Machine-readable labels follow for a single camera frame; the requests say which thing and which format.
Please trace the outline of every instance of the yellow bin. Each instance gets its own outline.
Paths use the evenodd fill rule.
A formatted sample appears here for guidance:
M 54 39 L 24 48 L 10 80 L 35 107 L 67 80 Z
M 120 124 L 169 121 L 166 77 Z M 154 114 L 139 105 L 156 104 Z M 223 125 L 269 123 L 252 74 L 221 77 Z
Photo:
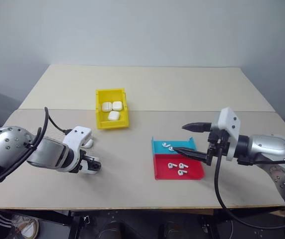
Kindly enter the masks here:
M 104 102 L 123 102 L 123 109 L 119 111 L 120 118 L 117 121 L 107 119 L 109 112 L 102 112 Z M 129 126 L 128 108 L 124 88 L 96 90 L 96 123 L 97 128 L 123 128 Z

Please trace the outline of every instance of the red tray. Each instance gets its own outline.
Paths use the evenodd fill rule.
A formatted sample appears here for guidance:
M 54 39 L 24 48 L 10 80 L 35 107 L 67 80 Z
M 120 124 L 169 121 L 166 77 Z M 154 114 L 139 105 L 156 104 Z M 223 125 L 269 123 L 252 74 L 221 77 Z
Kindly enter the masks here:
M 183 170 L 188 173 L 182 176 L 178 175 L 179 166 L 168 168 L 168 163 L 179 165 L 183 163 L 188 165 L 189 168 Z M 204 177 L 203 168 L 200 161 L 189 159 L 180 154 L 155 154 L 153 156 L 153 168 L 155 179 L 180 179 L 180 180 L 194 180 L 202 179 Z

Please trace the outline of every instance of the airpod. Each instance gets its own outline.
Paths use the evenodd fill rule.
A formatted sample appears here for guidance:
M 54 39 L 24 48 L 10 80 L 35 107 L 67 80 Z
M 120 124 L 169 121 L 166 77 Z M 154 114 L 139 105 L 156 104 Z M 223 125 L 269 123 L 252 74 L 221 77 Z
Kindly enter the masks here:
M 186 171 L 186 170 L 181 170 L 181 169 L 179 169 L 178 170 L 178 175 L 179 176 L 182 176 L 184 173 L 187 173 L 188 171 Z
M 90 139 L 86 144 L 84 144 L 82 147 L 83 148 L 91 148 L 94 144 L 94 141 Z
M 185 165 L 185 164 L 183 164 L 183 163 L 180 163 L 180 164 L 179 164 L 179 168 L 189 168 L 189 166 L 188 166 L 188 165 Z
M 173 167 L 177 167 L 177 164 L 168 163 L 168 168 L 173 168 Z
M 168 147 L 170 147 L 170 146 L 171 146 L 171 144 L 167 144 L 166 142 L 163 142 L 163 143 L 162 143 L 162 147 L 168 148 Z

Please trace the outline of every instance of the tabletop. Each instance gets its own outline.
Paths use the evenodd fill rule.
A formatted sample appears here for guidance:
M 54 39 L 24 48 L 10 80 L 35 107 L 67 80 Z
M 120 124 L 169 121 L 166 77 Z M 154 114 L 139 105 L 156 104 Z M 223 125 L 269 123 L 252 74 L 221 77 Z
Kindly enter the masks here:
M 139 209 L 219 208 L 214 192 L 215 163 L 203 164 L 201 180 L 155 180 L 151 138 L 188 140 L 206 152 L 207 133 L 192 133 L 181 126 L 212 121 L 217 112 L 130 111 L 130 127 L 98 130 L 91 110 L 50 110 L 62 128 L 91 127 L 95 144 L 87 154 L 101 159 L 96 175 L 61 173 L 22 164 L 0 183 L 0 208 L 28 209 Z M 241 134 L 274 133 L 285 136 L 285 123 L 277 113 L 236 112 Z M 17 110 L 5 125 L 19 125 L 33 134 L 44 121 L 43 110 Z M 64 135 L 49 124 L 46 136 Z M 271 178 L 256 166 L 240 166 L 223 159 L 220 193 L 229 207 L 283 205 Z
M 240 68 L 70 65 L 50 65 L 19 108 L 94 110 L 109 88 L 125 89 L 131 111 L 275 111 Z

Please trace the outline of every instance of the shoe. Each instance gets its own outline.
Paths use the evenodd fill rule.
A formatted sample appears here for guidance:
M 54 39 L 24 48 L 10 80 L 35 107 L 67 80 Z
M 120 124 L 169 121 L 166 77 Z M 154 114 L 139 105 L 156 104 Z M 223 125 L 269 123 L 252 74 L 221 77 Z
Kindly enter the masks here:
M 121 239 L 123 238 L 122 224 L 113 221 L 107 224 L 104 229 L 99 232 L 97 239 Z
M 25 239 L 37 238 L 39 233 L 39 221 L 37 219 L 14 215 L 12 223 L 16 227 L 16 232 Z
M 189 239 L 179 224 L 168 222 L 159 227 L 158 237 L 160 239 Z

